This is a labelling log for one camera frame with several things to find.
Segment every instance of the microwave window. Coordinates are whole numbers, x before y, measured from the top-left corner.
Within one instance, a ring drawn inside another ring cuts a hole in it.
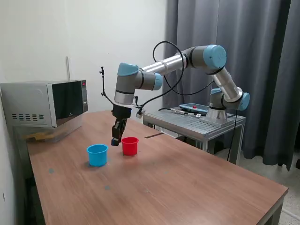
[[[52,85],[57,126],[83,113],[81,82],[66,82]]]

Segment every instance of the blue cup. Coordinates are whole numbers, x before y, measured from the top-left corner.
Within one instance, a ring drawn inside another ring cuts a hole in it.
[[[105,144],[94,144],[87,148],[89,162],[92,166],[103,166],[107,162],[108,146]]]

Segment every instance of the plastic cup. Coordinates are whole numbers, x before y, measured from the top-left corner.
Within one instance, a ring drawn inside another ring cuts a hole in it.
[[[92,166],[103,166],[107,162],[108,146],[105,144],[94,144],[87,148],[89,162]]]
[[[136,137],[124,137],[121,140],[123,147],[123,155],[133,156],[137,153],[137,143],[139,139]]]

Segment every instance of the red cup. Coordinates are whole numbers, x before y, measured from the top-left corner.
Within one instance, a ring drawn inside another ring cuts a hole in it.
[[[139,139],[136,137],[124,137],[121,140],[123,147],[123,155],[133,156],[137,153],[137,143]]]

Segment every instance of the robotic arm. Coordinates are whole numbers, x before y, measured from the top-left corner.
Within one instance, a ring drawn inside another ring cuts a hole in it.
[[[209,75],[219,87],[211,90],[208,118],[213,120],[227,119],[226,108],[237,110],[247,108],[250,95],[235,85],[230,73],[225,69],[227,56],[222,46],[197,46],[182,51],[182,54],[184,56],[184,68],[203,67],[212,71]],[[121,105],[131,105],[136,89],[158,90],[163,84],[163,75],[181,68],[182,58],[179,53],[143,68],[121,63],[118,69],[114,100]],[[131,108],[114,105],[112,114],[117,118],[112,127],[112,145],[118,146],[126,121],[130,117]]]

